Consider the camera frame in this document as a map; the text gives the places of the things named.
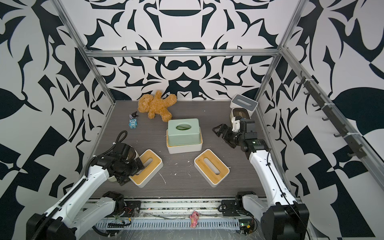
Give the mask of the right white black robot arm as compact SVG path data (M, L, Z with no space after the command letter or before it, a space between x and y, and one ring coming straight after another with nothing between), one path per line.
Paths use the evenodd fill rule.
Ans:
M226 124L213 128L216 136L231 147L240 147L255 168L267 202L255 194L241 193L241 205L260 223L266 240L304 240L307 231L309 210L305 204L297 202L279 175L266 142L258 138L256 123L241 119L237 132Z

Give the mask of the white bamboo tissue box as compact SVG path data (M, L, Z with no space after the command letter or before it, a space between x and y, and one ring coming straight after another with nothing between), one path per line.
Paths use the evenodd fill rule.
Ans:
M194 145L179 145L179 146L170 146L169 145L169 136L167 131L167 148L169 151L169 154L181 154L181 153L191 153L191 152L199 152L202 150L203 146L203 136L202 133L200 133L200 143L194 144Z
M162 158L150 149L140 155L140 160L145 168L137 174L129 176L129 179L139 188L143 188L159 172L164 163Z
M229 167L210 149L195 158L194 166L212 188L217 187L230 173Z

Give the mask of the green tissue box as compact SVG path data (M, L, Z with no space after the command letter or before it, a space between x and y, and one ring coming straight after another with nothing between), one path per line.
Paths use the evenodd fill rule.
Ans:
M168 145L183 146L201 143L198 119L178 119L168 122Z

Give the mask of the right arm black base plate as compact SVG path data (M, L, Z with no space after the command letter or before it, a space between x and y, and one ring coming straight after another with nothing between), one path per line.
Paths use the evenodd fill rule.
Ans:
M222 213L224 217L243 217L248 215L239 209L235 200L221 200L218 211Z

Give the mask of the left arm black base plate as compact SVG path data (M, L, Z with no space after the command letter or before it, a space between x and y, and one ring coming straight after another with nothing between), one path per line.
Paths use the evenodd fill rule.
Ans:
M112 213L113 216L119 217L134 217L140 213L141 201L118 201L116 202L115 210Z

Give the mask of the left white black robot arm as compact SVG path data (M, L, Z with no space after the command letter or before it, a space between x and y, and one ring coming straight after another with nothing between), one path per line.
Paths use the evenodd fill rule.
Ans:
M107 151L93 156L84 176L44 214L34 214L27 221L28 240L78 240L106 216L120 216L125 202L122 194L109 191L84 212L84 204L106 181L115 180L120 186L144 169L137 151L123 141L127 131L121 131Z

